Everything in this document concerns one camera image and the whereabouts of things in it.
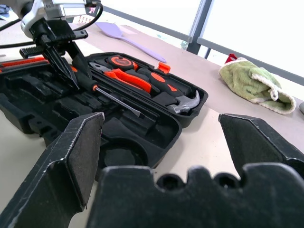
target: purple spatula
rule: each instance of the purple spatula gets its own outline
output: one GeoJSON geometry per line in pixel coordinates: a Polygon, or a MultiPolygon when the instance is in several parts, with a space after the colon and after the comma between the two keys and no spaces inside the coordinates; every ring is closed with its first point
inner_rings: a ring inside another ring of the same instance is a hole
{"type": "Polygon", "coordinates": [[[163,63],[166,63],[167,61],[160,56],[159,54],[151,51],[150,49],[126,38],[123,37],[123,33],[122,31],[119,29],[119,27],[116,24],[112,24],[112,23],[108,23],[108,22],[96,22],[96,25],[103,31],[103,33],[105,33],[107,36],[115,38],[115,39],[121,39],[124,40],[134,46],[136,46],[137,48],[139,48],[140,50],[142,50],[143,52],[145,52],[146,54],[148,54],[149,56],[157,59],[158,61],[161,61],[163,63]]]}

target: black cable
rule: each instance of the black cable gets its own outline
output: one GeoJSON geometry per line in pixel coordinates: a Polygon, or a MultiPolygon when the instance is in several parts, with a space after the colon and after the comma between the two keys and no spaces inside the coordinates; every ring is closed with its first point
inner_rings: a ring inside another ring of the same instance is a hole
{"type": "Polygon", "coordinates": [[[2,30],[4,30],[4,29],[7,29],[8,27],[10,27],[10,26],[12,26],[12,25],[18,23],[19,21],[21,21],[21,20],[20,20],[20,19],[17,19],[17,20],[11,21],[11,22],[9,22],[9,23],[7,23],[7,24],[1,26],[1,27],[0,27],[0,32],[1,32],[2,30]]]}
{"type": "Polygon", "coordinates": [[[73,31],[80,31],[80,30],[86,29],[87,27],[93,25],[93,24],[100,18],[101,14],[102,14],[103,11],[104,11],[104,7],[103,7],[103,5],[102,5],[100,2],[98,2],[98,1],[96,2],[96,5],[99,6],[100,9],[99,9],[97,15],[94,17],[94,19],[91,20],[89,23],[87,23],[87,24],[85,24],[85,25],[83,25],[83,26],[81,26],[81,27],[79,27],[79,28],[74,29],[73,31]]]}
{"type": "MultiPolygon", "coordinates": [[[[83,30],[83,29],[86,29],[87,27],[93,25],[101,16],[101,14],[103,13],[104,11],[104,7],[103,5],[97,1],[96,2],[96,6],[99,6],[99,11],[97,13],[97,15],[95,16],[95,18],[93,20],[91,20],[89,23],[79,27],[79,28],[76,28],[74,29],[73,31],[80,31],[80,30],[83,30]]],[[[14,20],[12,22],[9,22],[3,26],[0,27],[0,32],[4,29],[7,29],[8,27],[18,23],[19,21],[21,21],[20,19],[17,19],[17,20],[14,20]]],[[[6,44],[6,45],[0,45],[0,49],[4,49],[4,48],[17,48],[17,47],[22,47],[22,46],[29,46],[29,45],[34,45],[35,43],[33,41],[30,41],[30,42],[23,42],[23,43],[17,43],[17,44],[6,44]]]]}

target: tool case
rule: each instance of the tool case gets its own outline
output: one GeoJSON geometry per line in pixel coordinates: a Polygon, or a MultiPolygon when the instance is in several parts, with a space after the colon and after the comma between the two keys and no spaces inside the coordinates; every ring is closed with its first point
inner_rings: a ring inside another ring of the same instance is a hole
{"type": "Polygon", "coordinates": [[[112,56],[127,58],[137,69],[148,69],[161,75],[186,96],[194,96],[198,91],[199,105],[188,114],[176,114],[165,106],[172,102],[170,96],[147,95],[145,91],[91,67],[92,77],[99,87],[139,110],[142,115],[138,117],[100,93],[74,90],[60,80],[47,61],[39,61],[16,66],[10,64],[10,67],[2,69],[0,109],[23,133],[37,133],[43,137],[46,146],[64,131],[70,120],[89,113],[104,112],[98,167],[144,165],[153,168],[174,145],[182,128],[189,126],[199,114],[208,94],[170,74],[166,65],[161,64],[156,69],[132,56],[116,52],[93,54],[86,59],[88,63],[109,64],[107,59],[112,56]]]}

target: green oven mitt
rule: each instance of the green oven mitt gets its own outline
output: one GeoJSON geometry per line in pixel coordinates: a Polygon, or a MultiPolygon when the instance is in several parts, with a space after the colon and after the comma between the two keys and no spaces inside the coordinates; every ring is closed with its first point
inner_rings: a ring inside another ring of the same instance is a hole
{"type": "Polygon", "coordinates": [[[245,58],[226,63],[219,74],[234,93],[254,104],[279,114],[295,110],[295,99],[283,92],[275,77],[245,58]]]}

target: table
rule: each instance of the table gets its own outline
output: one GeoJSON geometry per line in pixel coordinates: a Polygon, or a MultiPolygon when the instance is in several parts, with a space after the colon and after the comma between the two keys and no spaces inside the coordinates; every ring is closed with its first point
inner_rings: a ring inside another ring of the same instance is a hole
{"type": "MultiPolygon", "coordinates": [[[[85,55],[103,51],[124,52],[157,66],[157,60],[147,56],[137,48],[123,41],[108,38],[93,25],[88,28],[89,38],[77,41],[85,55]]],[[[11,27],[7,36],[0,37],[0,43],[24,42],[28,39],[22,34],[19,25],[11,27]]],[[[233,113],[255,116],[266,120],[289,142],[304,152],[301,135],[304,135],[304,116],[299,110],[286,116],[276,114],[259,105],[252,104],[232,93],[218,75],[219,66],[192,53],[178,49],[157,38],[149,37],[133,28],[124,26],[124,36],[161,54],[168,60],[171,72],[184,78],[209,93],[209,99],[199,116],[192,124],[183,129],[180,138],[169,150],[155,169],[155,178],[163,173],[173,172],[186,180],[187,169],[193,165],[202,165],[214,176],[218,172],[230,172],[238,176],[224,134],[218,122],[219,113],[233,113]]],[[[0,61],[19,58],[18,48],[9,51],[0,50],[0,61]]],[[[24,135],[15,128],[3,113],[0,113],[0,212],[5,208],[14,192],[25,179],[45,146],[37,135],[24,135]]],[[[96,183],[88,210],[74,216],[70,227],[83,228],[94,198],[96,183]]]]}

